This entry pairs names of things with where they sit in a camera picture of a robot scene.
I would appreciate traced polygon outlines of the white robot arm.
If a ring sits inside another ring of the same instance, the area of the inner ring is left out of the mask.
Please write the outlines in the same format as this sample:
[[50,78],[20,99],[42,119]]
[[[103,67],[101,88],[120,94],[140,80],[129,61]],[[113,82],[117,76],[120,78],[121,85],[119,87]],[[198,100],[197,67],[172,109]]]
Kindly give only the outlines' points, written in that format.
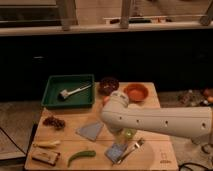
[[213,145],[213,110],[210,107],[129,108],[129,98],[114,91],[100,117],[111,133],[131,128],[188,138]]

